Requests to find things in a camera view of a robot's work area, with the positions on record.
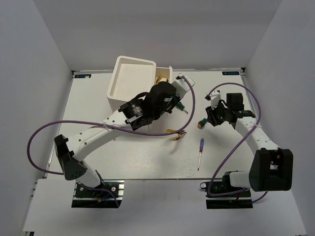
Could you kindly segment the green orange stubby screwdriver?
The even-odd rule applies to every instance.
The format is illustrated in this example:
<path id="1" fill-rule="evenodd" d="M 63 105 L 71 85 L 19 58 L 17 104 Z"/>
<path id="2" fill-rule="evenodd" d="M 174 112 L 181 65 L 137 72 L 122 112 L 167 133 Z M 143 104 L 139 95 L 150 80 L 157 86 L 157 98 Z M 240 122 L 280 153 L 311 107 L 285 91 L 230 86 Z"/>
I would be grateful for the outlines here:
<path id="1" fill-rule="evenodd" d="M 201 121 L 198 122 L 197 127 L 201 129 L 201 128 L 203 128 L 206 125 L 206 123 L 207 123 L 207 118 L 204 118 L 204 119 L 202 119 Z"/>

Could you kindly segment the yellow needle-nose pliers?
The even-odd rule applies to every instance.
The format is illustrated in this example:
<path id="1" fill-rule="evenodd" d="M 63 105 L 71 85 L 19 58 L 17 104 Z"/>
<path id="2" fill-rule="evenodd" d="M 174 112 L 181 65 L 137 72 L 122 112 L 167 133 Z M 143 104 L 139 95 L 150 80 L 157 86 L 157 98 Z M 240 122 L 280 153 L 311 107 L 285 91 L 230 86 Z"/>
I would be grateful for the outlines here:
<path id="1" fill-rule="evenodd" d="M 156 79 L 156 85 L 160 82 L 167 82 L 169 83 L 169 78 L 168 77 L 163 77 L 163 76 L 158 76 L 158 78 Z"/>
<path id="2" fill-rule="evenodd" d="M 174 129 L 167 129 L 166 131 L 165 131 L 165 133 L 173 133 L 173 132 L 175 132 L 175 130 Z M 175 137 L 175 138 L 173 138 L 172 140 L 173 141 L 177 141 L 177 140 L 179 140 L 179 139 L 181 139 L 184 135 L 186 135 L 186 131 L 185 130 L 182 130 L 182 131 L 180 131 L 180 132 L 177 132 L 177 136 Z"/>

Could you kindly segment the white drawer cabinet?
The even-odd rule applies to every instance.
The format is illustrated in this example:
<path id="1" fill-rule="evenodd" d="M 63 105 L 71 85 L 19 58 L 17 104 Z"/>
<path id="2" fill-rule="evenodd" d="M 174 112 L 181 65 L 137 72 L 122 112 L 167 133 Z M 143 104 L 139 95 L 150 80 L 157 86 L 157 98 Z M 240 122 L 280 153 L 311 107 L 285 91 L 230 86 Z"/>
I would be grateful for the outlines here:
<path id="1" fill-rule="evenodd" d="M 154 85 L 156 63 L 151 60 L 119 56 L 107 91 L 112 112 Z"/>

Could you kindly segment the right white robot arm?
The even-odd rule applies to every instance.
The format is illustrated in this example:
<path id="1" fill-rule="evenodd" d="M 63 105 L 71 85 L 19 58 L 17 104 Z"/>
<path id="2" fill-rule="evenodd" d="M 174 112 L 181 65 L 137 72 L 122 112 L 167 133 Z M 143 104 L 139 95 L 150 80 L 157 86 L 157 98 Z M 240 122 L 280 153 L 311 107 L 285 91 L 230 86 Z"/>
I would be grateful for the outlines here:
<path id="1" fill-rule="evenodd" d="M 254 154 L 249 171 L 226 172 L 220 187 L 212 194 L 234 196 L 241 189 L 255 192 L 288 191 L 292 186 L 293 153 L 274 143 L 258 126 L 252 111 L 245 110 L 241 93 L 228 93 L 221 99 L 219 91 L 205 97 L 211 102 L 206 108 L 207 121 L 212 126 L 229 123 L 243 137 Z"/>

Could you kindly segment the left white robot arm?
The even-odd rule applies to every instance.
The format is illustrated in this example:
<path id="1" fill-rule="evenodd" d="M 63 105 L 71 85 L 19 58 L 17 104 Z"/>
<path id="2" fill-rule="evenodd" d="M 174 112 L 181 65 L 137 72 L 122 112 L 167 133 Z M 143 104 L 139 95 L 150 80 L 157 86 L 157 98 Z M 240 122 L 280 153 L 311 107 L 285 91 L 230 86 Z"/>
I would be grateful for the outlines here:
<path id="1" fill-rule="evenodd" d="M 54 139 L 56 156 L 66 180 L 77 180 L 87 186 L 93 196 L 103 193 L 104 184 L 100 175 L 85 162 L 94 150 L 120 136 L 121 128 L 132 131 L 151 124 L 164 113 L 171 113 L 176 104 L 184 97 L 187 88 L 173 83 L 160 82 L 149 92 L 142 92 L 121 105 L 103 126 L 93 126 L 69 138 L 58 135 Z"/>

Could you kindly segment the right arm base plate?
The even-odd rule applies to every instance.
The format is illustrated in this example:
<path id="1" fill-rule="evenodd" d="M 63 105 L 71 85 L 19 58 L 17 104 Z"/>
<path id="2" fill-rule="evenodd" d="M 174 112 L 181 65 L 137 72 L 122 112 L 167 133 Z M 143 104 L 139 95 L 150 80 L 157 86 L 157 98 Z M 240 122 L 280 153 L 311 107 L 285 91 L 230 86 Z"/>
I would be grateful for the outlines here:
<path id="1" fill-rule="evenodd" d="M 210 182 L 205 181 L 200 183 L 200 190 L 206 193 L 206 208 L 207 209 L 249 209 L 253 208 L 252 196 L 249 190 L 233 195 L 226 195 L 227 192 L 241 190 L 242 188 L 232 187 L 228 189 L 222 181 L 214 181 L 211 187 L 211 192 L 214 194 L 224 194 L 224 196 L 210 196 L 207 192 Z"/>

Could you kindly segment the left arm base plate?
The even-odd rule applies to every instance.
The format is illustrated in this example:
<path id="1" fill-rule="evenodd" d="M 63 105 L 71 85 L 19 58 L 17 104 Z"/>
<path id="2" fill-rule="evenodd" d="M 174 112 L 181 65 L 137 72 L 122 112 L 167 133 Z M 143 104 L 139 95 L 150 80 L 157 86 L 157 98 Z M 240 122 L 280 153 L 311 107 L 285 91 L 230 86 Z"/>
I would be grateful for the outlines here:
<path id="1" fill-rule="evenodd" d="M 95 191 L 85 188 L 76 182 L 72 208 L 119 208 L 124 195 L 124 180 L 108 180 L 104 182 L 103 189 L 106 191 Z"/>

